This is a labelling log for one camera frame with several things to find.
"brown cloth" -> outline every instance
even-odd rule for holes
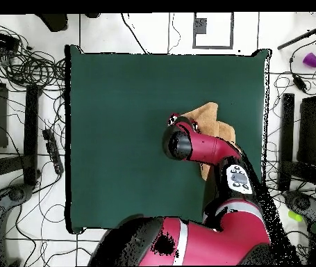
[[[202,134],[220,137],[235,146],[234,128],[226,123],[217,121],[217,109],[218,104],[215,102],[208,102],[189,113],[183,114],[183,116],[189,118],[190,120],[195,120],[197,122],[198,129]],[[204,180],[207,179],[209,170],[209,165],[201,165],[201,176]]]

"purple cup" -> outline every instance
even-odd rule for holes
[[[312,52],[307,54],[303,59],[303,63],[305,65],[309,65],[310,67],[316,67],[316,55],[314,55]]]

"green mat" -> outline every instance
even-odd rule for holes
[[[268,51],[255,56],[71,54],[72,227],[180,216],[201,222],[199,166],[168,159],[162,135],[173,112],[217,102],[217,119],[261,175]]]

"power strip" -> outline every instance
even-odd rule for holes
[[[42,131],[43,137],[48,142],[46,143],[47,151],[50,156],[50,159],[53,161],[54,170],[57,175],[61,175],[64,173],[64,166],[61,162],[61,158],[59,155],[59,149],[56,144],[56,140],[54,137],[54,133],[50,129],[45,129]]]

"black border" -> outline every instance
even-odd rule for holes
[[[192,48],[193,49],[233,49],[233,41],[234,41],[234,13],[231,13],[231,34],[229,39],[229,46],[196,46],[196,19],[197,13],[194,13],[194,28],[193,28],[193,41]]]

